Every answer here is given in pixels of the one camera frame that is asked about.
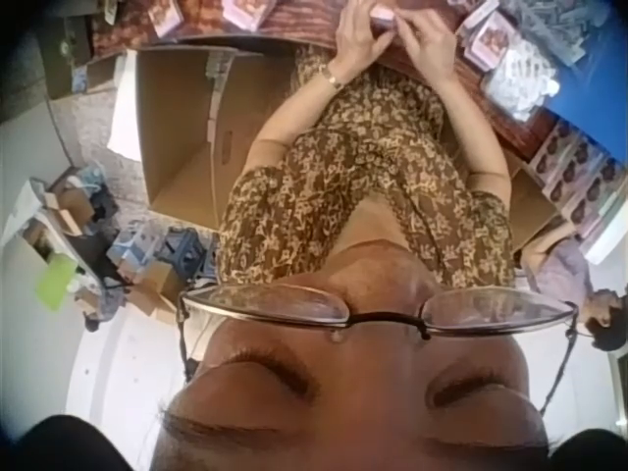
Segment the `wooden table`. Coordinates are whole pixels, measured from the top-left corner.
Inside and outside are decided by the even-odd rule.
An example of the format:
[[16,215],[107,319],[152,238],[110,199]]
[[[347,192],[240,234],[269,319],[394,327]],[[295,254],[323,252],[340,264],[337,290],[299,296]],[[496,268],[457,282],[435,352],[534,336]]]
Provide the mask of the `wooden table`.
[[[136,48],[159,42],[147,8],[153,0],[127,0],[122,4],[116,24],[109,26],[104,19],[95,17],[92,22],[94,55],[106,56],[125,48]],[[271,37],[293,42],[335,47],[335,32],[340,10],[345,0],[280,0],[270,17],[255,33],[241,31],[222,18],[220,0],[178,0],[184,24],[166,38],[168,42],[198,38],[232,38],[242,36]],[[463,16],[448,6],[445,0],[398,0],[405,8],[434,8],[447,24],[456,29]],[[400,44],[394,43],[382,57],[381,63],[420,79]],[[515,122],[490,103],[480,90],[481,74],[468,63],[459,59],[456,68],[460,79],[476,102],[489,117],[504,145],[510,146],[524,160],[529,161],[546,139],[556,123],[556,117],[540,110],[528,123]]]

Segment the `woman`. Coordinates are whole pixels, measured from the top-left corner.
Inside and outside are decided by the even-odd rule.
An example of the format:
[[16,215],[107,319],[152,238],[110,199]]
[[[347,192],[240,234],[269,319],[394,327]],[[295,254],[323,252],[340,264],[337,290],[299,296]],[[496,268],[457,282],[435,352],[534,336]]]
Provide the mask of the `woman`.
[[[398,10],[398,35],[431,88],[367,71],[395,36],[373,37],[374,5],[348,1],[331,61],[299,52],[295,92],[232,193],[217,312],[235,303],[296,324],[347,312],[407,320],[446,289],[511,283],[508,172],[456,79],[455,38],[433,11]],[[438,143],[445,110],[466,185]],[[455,325],[476,308],[431,314]],[[330,332],[229,319],[165,412],[153,468],[547,467],[512,337],[428,337],[398,322]]]
[[[222,282],[313,272],[353,244],[386,239],[448,287],[512,283],[510,178],[491,126],[456,77],[455,37],[434,11],[400,11],[398,34],[429,86],[367,71],[395,36],[374,39],[374,3],[349,2],[331,61],[298,52],[295,92],[257,135],[232,192]],[[445,111],[471,173],[466,184],[438,141]]]
[[602,351],[621,348],[628,336],[628,289],[619,297],[610,289],[594,290],[589,264],[570,222],[535,238],[521,251],[521,266],[529,288],[578,306],[578,321]]

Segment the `finger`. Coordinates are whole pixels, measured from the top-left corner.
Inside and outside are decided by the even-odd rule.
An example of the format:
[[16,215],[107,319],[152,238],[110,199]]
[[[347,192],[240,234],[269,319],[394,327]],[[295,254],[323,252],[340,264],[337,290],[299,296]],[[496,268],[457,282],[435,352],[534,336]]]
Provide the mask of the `finger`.
[[375,41],[375,44],[373,45],[373,53],[375,54],[375,57],[380,57],[384,54],[384,51],[389,48],[395,36],[396,32],[389,30],[377,38],[377,41]]
[[377,0],[359,0],[357,8],[355,9],[356,30],[371,33],[371,10],[373,10],[376,3]]
[[410,25],[403,18],[397,16],[394,17],[394,20],[396,21],[396,28],[399,31],[399,36],[401,36],[401,40],[403,41],[403,45],[408,51],[408,54],[411,56],[418,54],[421,50],[421,46],[419,45],[419,40],[416,38],[416,35]]
[[451,32],[451,29],[447,26],[443,17],[436,10],[425,10],[425,15],[430,19],[432,25],[434,25],[434,27],[440,32]]
[[344,12],[344,31],[353,31],[355,28],[355,9],[359,0],[348,0],[342,10]]
[[439,29],[432,23],[424,10],[396,10],[403,19],[411,22],[422,37],[431,38],[440,34]]
[[338,22],[338,32],[344,30],[346,27],[346,8],[343,8],[340,12],[340,20]]

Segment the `floral dress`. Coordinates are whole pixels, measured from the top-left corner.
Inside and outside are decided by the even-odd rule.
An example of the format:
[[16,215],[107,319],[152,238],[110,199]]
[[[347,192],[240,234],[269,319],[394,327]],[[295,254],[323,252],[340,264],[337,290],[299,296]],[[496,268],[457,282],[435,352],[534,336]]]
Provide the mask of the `floral dress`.
[[[296,54],[292,89],[329,61]],[[374,66],[347,86],[279,167],[243,174],[217,255],[222,283],[269,283],[322,267],[357,204],[386,197],[410,250],[450,288],[511,286],[508,213],[470,192],[439,138],[445,111],[428,87]]]

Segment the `bracelet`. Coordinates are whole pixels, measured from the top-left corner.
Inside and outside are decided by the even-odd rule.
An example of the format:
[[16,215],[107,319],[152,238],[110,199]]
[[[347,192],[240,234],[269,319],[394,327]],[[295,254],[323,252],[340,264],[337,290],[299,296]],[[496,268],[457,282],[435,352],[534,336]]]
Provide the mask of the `bracelet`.
[[334,77],[332,71],[330,71],[330,68],[328,66],[323,66],[321,68],[321,74],[329,83],[334,86],[336,90],[342,90],[344,88],[344,84],[340,83],[340,81],[336,77]]

